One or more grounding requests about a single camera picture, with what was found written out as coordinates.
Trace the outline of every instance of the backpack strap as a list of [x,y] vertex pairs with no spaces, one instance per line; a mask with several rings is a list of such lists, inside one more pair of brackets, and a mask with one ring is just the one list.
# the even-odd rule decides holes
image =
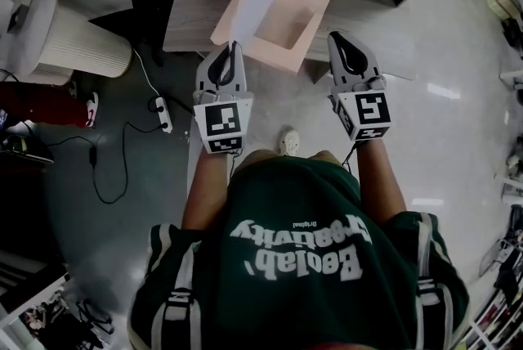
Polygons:
[[429,262],[432,244],[432,220],[428,213],[421,213],[422,221],[419,222],[418,233],[418,291],[416,296],[416,315],[418,328],[416,334],[416,349],[427,348],[425,343],[426,333],[434,334],[434,325],[426,323],[427,314],[438,305],[445,307],[445,319],[442,320],[445,336],[441,350],[449,350],[452,343],[454,326],[454,309],[452,295],[449,288],[443,284],[437,284],[430,276]]
[[199,245],[200,242],[194,242],[187,249],[174,289],[156,312],[151,330],[152,350],[202,348],[201,311],[192,290],[194,253]]

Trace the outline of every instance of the green t-shirt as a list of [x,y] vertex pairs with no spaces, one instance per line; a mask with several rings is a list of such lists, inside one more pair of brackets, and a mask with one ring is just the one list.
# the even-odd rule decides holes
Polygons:
[[149,266],[129,319],[131,342],[155,347],[154,317],[187,249],[201,241],[192,290],[203,348],[415,348],[418,239],[427,219],[432,240],[424,264],[452,298],[450,317],[434,307],[424,320],[425,331],[434,327],[424,348],[440,348],[445,319],[453,341],[466,325],[468,295],[436,217],[405,212],[378,227],[361,210],[358,182],[344,168],[291,157],[236,173],[216,229],[152,229]]

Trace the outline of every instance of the forearm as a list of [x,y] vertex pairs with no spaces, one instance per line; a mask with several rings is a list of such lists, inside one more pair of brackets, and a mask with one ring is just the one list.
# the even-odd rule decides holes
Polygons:
[[200,153],[181,227],[208,229],[227,201],[227,154]]
[[378,225],[407,210],[381,139],[358,148],[361,203],[363,211]]

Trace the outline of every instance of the gray floor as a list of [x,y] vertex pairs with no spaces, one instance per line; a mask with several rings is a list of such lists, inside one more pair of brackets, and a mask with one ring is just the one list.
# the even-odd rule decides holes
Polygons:
[[[142,50],[151,82],[161,93],[179,96],[191,104],[194,72],[199,58],[166,55],[157,68]],[[98,141],[96,183],[106,200],[123,189],[122,127],[126,121],[141,129],[159,125],[157,114],[147,110],[154,96],[135,60],[119,79],[78,73],[82,90],[100,95],[95,129],[43,125],[46,143],[80,135]],[[73,140],[53,149],[56,162],[46,176],[47,206],[69,271],[82,292],[109,311],[123,346],[130,302],[145,269],[147,235],[157,223],[181,221],[186,197],[186,169],[190,116],[173,103],[168,105],[173,132],[142,134],[127,128],[129,172],[127,194],[113,205],[102,204],[92,186],[89,145]]]
[[[509,214],[493,175],[521,130],[523,115],[498,73],[523,64],[504,41],[485,0],[409,0],[401,10],[378,12],[355,1],[354,8],[361,9],[358,31],[369,40],[375,34],[387,43],[394,26],[405,25],[401,46],[417,78],[389,80],[395,126],[385,142],[408,208],[439,217],[450,256],[471,291],[473,308],[478,308],[493,283],[491,275],[477,279],[479,263],[505,229]],[[375,12],[368,17],[369,11]],[[389,36],[379,38],[385,28]],[[383,72],[398,66],[400,56],[395,51],[396,61],[381,60]],[[189,102],[195,56],[170,56],[162,70],[146,62],[160,87],[183,93]],[[253,61],[246,66],[255,102],[241,159],[257,148],[274,148],[284,125],[301,133],[301,156],[328,149],[345,158],[351,145],[326,97],[331,80],[314,86],[303,72],[286,74]],[[121,79],[86,78],[82,85],[97,88],[101,95],[96,130],[47,127],[43,137],[49,142],[88,133],[96,140],[105,134],[97,176],[101,193],[113,197],[123,187],[123,123],[156,125],[156,116],[145,108],[153,93],[136,64]],[[120,347],[126,345],[127,310],[144,269],[147,231],[155,223],[180,221],[188,156],[191,175],[199,153],[197,140],[191,138],[188,154],[190,117],[174,110],[171,107],[177,124],[170,136],[128,132],[129,192],[116,205],[98,202],[87,146],[80,141],[60,148],[49,169],[47,202],[58,241],[77,282],[113,313]]]

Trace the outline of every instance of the white power strip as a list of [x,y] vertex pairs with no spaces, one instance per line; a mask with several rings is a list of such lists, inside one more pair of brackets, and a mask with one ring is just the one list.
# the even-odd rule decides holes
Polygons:
[[163,107],[163,110],[158,112],[158,116],[160,117],[160,123],[166,123],[168,125],[166,128],[162,128],[162,130],[164,132],[171,133],[172,132],[171,116],[169,116],[169,110],[167,108],[167,103],[165,102],[165,99],[163,97],[158,97],[156,99],[156,107],[158,107],[158,108]]

